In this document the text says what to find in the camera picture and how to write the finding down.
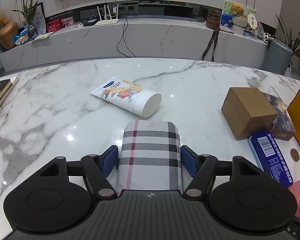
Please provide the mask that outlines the gold vase with dried flowers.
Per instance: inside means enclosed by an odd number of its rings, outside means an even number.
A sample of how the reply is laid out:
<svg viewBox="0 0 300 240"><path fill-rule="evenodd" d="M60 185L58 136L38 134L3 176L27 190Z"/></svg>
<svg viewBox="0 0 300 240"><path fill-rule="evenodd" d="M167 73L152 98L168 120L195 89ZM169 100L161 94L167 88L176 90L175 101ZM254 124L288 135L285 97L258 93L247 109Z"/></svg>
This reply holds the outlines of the gold vase with dried flowers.
<svg viewBox="0 0 300 240"><path fill-rule="evenodd" d="M14 21L9 21L4 11L0 11L0 44L7 50L12 49L15 44L13 38L18 35L18 24Z"/></svg>

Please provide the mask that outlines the gold coin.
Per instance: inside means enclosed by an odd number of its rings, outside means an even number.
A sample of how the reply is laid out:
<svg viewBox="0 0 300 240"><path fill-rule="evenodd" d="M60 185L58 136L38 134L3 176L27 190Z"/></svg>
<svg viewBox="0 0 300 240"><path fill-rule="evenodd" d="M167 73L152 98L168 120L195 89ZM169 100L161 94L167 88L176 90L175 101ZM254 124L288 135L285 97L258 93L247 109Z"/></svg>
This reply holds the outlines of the gold coin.
<svg viewBox="0 0 300 240"><path fill-rule="evenodd" d="M298 162L300 160L300 155L295 148L290 150L290 156L295 162Z"/></svg>

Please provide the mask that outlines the illustrated card box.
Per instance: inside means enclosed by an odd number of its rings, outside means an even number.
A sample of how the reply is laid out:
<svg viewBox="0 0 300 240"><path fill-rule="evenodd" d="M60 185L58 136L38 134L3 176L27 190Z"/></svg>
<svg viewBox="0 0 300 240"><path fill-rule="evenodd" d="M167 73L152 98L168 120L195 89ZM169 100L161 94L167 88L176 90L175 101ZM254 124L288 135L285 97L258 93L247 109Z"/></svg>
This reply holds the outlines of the illustrated card box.
<svg viewBox="0 0 300 240"><path fill-rule="evenodd" d="M271 130L272 136L275 139L289 141L295 135L295 128L287 111L287 106L282 99L277 96L264 92L263 95L277 111L277 117L273 121L273 129Z"/></svg>

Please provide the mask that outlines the white round fan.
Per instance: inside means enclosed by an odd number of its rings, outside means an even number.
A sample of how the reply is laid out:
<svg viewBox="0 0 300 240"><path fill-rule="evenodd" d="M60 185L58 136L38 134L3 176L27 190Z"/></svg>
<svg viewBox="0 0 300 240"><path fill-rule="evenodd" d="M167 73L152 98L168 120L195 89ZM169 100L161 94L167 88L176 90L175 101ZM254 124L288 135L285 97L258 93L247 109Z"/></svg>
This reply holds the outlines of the white round fan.
<svg viewBox="0 0 300 240"><path fill-rule="evenodd" d="M251 29L255 30L257 28L257 20L254 14L249 14L247 16L247 21L251 27Z"/></svg>

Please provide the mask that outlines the marble TV console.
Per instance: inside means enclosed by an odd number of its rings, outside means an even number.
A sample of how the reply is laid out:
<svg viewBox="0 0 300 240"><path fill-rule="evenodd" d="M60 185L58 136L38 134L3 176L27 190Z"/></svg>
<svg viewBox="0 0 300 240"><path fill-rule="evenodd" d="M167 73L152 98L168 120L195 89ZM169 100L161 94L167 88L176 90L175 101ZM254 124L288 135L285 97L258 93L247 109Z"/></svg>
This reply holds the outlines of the marble TV console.
<svg viewBox="0 0 300 240"><path fill-rule="evenodd" d="M117 24L61 29L0 54L12 72L57 62L130 57L168 57L201 60L212 36L203 23L160 18L130 18Z"/></svg>

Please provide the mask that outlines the green picture board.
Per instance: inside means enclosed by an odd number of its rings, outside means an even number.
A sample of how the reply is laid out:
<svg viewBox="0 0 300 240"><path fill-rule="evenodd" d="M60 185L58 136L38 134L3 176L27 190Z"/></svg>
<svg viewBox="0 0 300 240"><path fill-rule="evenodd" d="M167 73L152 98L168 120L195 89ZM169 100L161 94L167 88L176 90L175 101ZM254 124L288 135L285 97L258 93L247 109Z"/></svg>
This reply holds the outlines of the green picture board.
<svg viewBox="0 0 300 240"><path fill-rule="evenodd" d="M257 27L257 11L239 3L224 0L220 29L238 35L253 34Z"/></svg>

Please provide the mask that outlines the brown cardboard box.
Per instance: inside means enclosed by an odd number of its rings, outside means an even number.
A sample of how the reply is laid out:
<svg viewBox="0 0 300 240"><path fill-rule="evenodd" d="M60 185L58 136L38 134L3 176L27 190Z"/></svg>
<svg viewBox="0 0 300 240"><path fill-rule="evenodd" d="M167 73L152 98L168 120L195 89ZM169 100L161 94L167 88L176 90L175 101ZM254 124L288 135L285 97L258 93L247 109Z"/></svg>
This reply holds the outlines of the brown cardboard box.
<svg viewBox="0 0 300 240"><path fill-rule="evenodd" d="M258 88L230 87L221 110L237 140L271 131L277 117Z"/></svg>

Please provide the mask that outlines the grey trash can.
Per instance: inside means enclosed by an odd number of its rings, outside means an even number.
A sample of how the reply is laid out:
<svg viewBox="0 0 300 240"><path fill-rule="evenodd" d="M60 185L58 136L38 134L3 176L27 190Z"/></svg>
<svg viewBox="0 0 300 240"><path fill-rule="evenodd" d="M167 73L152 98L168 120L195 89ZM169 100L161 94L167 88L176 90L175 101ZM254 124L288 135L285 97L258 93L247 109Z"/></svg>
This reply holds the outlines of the grey trash can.
<svg viewBox="0 0 300 240"><path fill-rule="evenodd" d="M293 51L280 40L269 40L261 70L284 75L292 56Z"/></svg>

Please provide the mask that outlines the red gift box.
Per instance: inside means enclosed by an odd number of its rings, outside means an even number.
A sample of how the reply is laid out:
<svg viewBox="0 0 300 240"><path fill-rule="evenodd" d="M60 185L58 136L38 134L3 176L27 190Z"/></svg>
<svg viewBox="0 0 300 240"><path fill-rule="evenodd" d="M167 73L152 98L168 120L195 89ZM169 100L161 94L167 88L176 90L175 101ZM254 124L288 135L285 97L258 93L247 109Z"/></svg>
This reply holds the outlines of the red gift box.
<svg viewBox="0 0 300 240"><path fill-rule="evenodd" d="M62 28L61 20L58 19L58 20L54 20L52 22L49 22L49 23L46 24L46 27L47 27L47 32L48 33L58 31Z"/></svg>

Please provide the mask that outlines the potted green plant right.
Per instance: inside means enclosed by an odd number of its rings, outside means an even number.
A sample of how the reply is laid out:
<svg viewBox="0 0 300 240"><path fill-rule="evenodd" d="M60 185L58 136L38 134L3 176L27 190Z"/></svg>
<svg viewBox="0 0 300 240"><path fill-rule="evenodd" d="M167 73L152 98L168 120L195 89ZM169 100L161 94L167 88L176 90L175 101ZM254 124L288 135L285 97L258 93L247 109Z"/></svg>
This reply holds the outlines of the potted green plant right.
<svg viewBox="0 0 300 240"><path fill-rule="evenodd" d="M278 34L275 38L281 41L285 46L287 46L293 52L293 56L298 57L298 70L300 70L300 30L297 34L293 34L293 29L288 28L282 16L277 16L277 30Z"/></svg>

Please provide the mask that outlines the plaid glasses case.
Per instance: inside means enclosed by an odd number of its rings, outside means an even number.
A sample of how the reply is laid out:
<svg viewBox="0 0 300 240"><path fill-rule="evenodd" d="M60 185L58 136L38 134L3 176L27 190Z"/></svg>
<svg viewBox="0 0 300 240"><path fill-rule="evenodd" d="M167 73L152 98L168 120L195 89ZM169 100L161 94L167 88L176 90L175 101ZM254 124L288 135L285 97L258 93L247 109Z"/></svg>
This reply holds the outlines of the plaid glasses case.
<svg viewBox="0 0 300 240"><path fill-rule="evenodd" d="M116 191L183 190L180 136L168 121L135 120L124 130Z"/></svg>

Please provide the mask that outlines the white lotion tube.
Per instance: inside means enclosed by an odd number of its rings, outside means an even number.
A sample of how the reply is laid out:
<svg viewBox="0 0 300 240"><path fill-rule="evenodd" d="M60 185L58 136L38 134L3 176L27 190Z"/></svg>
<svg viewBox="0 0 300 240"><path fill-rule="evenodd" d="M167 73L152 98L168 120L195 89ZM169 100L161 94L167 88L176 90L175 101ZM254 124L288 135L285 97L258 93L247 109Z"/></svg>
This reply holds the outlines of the white lotion tube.
<svg viewBox="0 0 300 240"><path fill-rule="evenodd" d="M162 95L136 83L113 77L90 92L142 118L151 116L160 106Z"/></svg>

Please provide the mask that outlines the blue Super Deer tin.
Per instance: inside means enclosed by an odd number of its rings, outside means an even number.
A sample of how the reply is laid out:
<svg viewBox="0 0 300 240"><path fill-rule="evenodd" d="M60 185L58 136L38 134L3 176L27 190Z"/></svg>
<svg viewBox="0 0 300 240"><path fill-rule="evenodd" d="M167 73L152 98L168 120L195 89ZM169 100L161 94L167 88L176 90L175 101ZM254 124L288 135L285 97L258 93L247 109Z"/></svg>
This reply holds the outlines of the blue Super Deer tin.
<svg viewBox="0 0 300 240"><path fill-rule="evenodd" d="M248 139L258 167L286 188L293 178L285 158L271 133L258 133Z"/></svg>

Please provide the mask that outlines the blue snack bag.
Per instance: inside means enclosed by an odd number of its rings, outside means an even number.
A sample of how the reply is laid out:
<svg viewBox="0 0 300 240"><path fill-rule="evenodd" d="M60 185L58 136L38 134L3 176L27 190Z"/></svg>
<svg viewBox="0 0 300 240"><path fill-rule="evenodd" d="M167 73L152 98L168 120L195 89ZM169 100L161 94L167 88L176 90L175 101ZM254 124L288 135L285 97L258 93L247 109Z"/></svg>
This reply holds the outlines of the blue snack bag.
<svg viewBox="0 0 300 240"><path fill-rule="evenodd" d="M16 35L12 41L14 45L19 46L29 42L30 40L28 30L24 29L20 34Z"/></svg>

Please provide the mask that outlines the white wifi router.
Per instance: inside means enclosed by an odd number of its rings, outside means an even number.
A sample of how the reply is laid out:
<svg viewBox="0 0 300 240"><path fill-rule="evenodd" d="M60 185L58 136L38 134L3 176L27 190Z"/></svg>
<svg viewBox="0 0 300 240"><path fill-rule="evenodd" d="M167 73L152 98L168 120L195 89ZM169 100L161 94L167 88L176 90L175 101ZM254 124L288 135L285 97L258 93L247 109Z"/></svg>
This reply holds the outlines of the white wifi router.
<svg viewBox="0 0 300 240"><path fill-rule="evenodd" d="M102 25L112 25L117 24L119 21L119 5L117 4L115 7L110 9L108 4L103 6L104 14L103 16L100 13L99 7L97 7L97 12L99 19L95 23L95 26L102 26Z"/></svg>

